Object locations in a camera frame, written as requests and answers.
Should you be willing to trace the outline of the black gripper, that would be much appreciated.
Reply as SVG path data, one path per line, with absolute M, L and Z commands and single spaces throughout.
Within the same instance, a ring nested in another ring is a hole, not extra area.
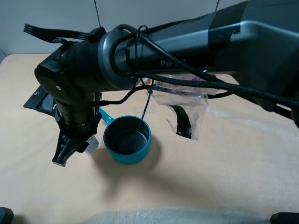
M 90 145 L 86 140 L 97 133 L 101 119 L 99 109 L 90 103 L 101 99 L 101 93 L 88 93 L 85 101 L 67 104 L 55 100 L 54 117 L 60 132 L 52 162 L 65 167 L 67 160 L 75 152 L 83 153 Z

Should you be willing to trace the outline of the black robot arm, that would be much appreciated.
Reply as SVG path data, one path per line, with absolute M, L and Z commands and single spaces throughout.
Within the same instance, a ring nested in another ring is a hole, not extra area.
M 299 121 L 299 3 L 247 0 L 204 16 L 148 28 L 121 24 L 89 33 L 25 25 L 58 43 L 35 69 L 45 95 L 35 110 L 60 129 L 53 162 L 64 166 L 89 146 L 105 91 L 158 90 L 159 84 L 222 90 L 295 123 Z M 152 85 L 137 85 L 144 77 Z

